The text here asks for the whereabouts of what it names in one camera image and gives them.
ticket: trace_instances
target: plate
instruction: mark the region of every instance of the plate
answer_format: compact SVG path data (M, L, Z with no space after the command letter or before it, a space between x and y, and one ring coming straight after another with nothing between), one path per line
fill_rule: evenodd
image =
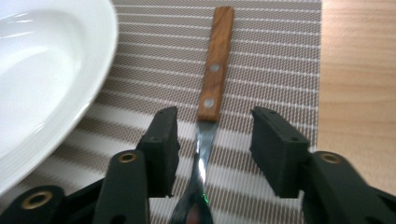
M99 92L118 39L107 0L3 0L0 195L61 144Z

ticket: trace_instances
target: knife handle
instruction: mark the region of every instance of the knife handle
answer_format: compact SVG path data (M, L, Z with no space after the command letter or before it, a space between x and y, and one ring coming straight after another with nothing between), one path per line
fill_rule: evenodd
M233 8L217 7L206 57L205 74L197 112L198 120L219 121L232 30Z

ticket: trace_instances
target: wooden surface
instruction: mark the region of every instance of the wooden surface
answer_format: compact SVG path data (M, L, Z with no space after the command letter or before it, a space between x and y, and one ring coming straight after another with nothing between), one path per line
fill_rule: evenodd
M207 121L219 120L233 34L233 8L217 7L213 17L212 33L206 56L205 75L197 113L198 120ZM205 100L210 99L213 100L213 105L205 106Z
M396 1L323 0L318 150L396 195Z

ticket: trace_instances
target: wooden table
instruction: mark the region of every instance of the wooden table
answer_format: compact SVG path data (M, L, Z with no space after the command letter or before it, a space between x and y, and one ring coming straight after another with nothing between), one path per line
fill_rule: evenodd
M318 150L396 195L396 1L323 0Z

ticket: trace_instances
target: placemat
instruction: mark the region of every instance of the placemat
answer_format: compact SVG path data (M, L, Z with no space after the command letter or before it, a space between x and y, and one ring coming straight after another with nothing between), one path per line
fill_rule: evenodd
M233 6L229 69L206 180L209 205L215 223L303 223L301 201L278 199L250 157L250 110L278 111L315 150L321 1L113 3L120 37L106 83L77 128L1 198L1 210L35 186L55 184L70 194L102 178L112 155L134 148L153 115L176 105L181 150L175 197L150 199L151 223L167 223L191 174L214 8Z

